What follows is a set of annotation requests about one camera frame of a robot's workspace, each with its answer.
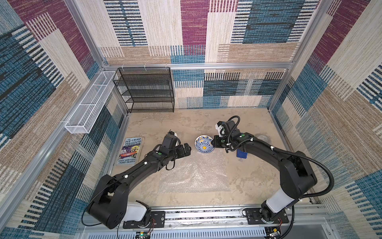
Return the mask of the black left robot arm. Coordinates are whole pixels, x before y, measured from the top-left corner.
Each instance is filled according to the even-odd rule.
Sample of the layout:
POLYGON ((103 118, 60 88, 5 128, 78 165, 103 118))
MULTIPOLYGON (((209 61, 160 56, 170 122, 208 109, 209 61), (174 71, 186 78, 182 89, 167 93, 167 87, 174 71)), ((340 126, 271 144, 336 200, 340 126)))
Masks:
POLYGON ((114 229, 121 222, 127 221, 128 198, 130 192, 148 176, 165 168, 170 161, 191 155, 192 148, 181 144, 167 154, 152 150, 146 157, 130 169, 115 176, 104 175, 98 182, 85 212, 105 225, 114 229))

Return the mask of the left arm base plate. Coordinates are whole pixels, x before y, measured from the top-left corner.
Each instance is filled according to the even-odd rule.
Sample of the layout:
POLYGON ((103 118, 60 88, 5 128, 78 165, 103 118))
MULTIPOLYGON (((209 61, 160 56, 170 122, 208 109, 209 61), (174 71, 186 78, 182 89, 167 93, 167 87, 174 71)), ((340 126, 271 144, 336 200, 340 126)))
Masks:
POLYGON ((150 213, 146 213, 141 221, 126 221, 123 223, 123 229, 150 229, 154 227, 164 228, 166 219, 165 211, 153 211, 150 213))

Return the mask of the clear bubble wrap sheet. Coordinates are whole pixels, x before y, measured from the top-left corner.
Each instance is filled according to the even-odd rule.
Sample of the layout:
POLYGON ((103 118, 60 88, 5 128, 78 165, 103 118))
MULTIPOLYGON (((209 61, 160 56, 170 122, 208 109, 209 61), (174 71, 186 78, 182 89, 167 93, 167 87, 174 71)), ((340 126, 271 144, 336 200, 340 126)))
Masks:
POLYGON ((175 168, 163 171, 160 193, 207 193, 229 191, 225 152, 193 152, 176 160, 175 168))

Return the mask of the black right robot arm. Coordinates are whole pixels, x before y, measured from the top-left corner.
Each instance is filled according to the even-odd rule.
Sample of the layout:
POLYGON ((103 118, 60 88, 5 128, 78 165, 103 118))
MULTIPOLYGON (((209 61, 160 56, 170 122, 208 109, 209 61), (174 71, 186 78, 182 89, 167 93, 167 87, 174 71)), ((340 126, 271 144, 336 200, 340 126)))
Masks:
POLYGON ((277 149, 255 136, 240 135, 228 142, 219 136, 212 140, 215 148, 241 150, 252 154, 280 173, 280 188, 272 197, 262 203, 259 213, 264 223, 272 223, 285 213, 285 208, 296 204, 303 195, 317 183, 317 178, 305 154, 277 149))

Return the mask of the blue patterned ceramic bowl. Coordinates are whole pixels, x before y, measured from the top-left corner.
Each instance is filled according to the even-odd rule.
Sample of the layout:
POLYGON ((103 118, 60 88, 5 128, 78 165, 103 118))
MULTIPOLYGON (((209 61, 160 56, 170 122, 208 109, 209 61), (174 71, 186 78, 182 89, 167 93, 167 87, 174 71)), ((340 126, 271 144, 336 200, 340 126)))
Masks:
POLYGON ((214 151, 212 148, 213 138, 208 135, 200 135, 195 139, 195 148, 200 153, 211 153, 214 151))

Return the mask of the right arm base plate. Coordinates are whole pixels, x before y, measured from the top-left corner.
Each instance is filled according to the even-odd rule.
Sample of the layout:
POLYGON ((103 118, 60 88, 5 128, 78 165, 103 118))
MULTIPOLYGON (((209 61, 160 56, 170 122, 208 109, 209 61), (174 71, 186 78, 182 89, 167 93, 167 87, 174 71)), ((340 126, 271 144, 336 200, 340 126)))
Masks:
POLYGON ((264 224, 288 224, 289 219, 285 209, 278 213, 272 212, 270 209, 245 208, 242 211, 249 225, 264 225, 264 224))

